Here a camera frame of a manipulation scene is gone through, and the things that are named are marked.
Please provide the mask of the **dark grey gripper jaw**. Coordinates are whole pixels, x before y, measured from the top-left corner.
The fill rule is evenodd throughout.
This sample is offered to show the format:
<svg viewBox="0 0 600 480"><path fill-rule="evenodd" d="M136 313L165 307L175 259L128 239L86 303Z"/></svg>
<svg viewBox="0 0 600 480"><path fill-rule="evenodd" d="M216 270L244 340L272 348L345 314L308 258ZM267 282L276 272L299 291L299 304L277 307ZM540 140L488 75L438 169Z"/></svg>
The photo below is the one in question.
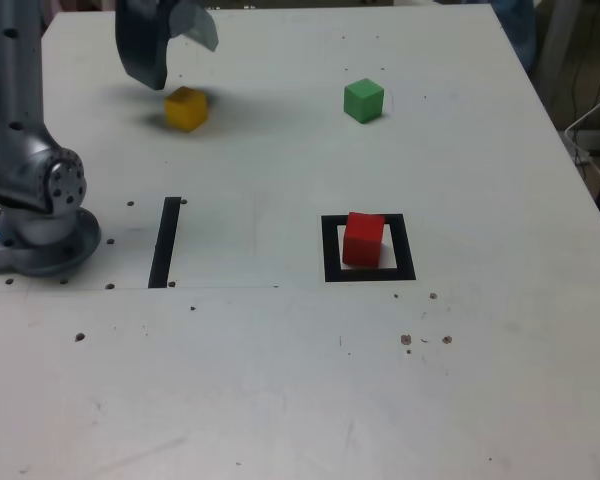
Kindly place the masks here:
<svg viewBox="0 0 600 480"><path fill-rule="evenodd" d="M128 76L152 90L163 90L172 1L115 2L115 38Z"/></svg>

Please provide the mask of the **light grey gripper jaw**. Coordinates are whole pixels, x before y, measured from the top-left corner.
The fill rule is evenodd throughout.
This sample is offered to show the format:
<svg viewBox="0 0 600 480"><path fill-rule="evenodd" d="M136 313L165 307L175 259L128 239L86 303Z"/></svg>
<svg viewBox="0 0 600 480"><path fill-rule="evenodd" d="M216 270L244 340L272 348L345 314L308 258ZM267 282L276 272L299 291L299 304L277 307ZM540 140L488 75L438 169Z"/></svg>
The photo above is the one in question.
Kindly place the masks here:
<svg viewBox="0 0 600 480"><path fill-rule="evenodd" d="M215 51L218 34L215 22L202 1L177 1L169 15L170 36L185 36L209 51Z"/></svg>

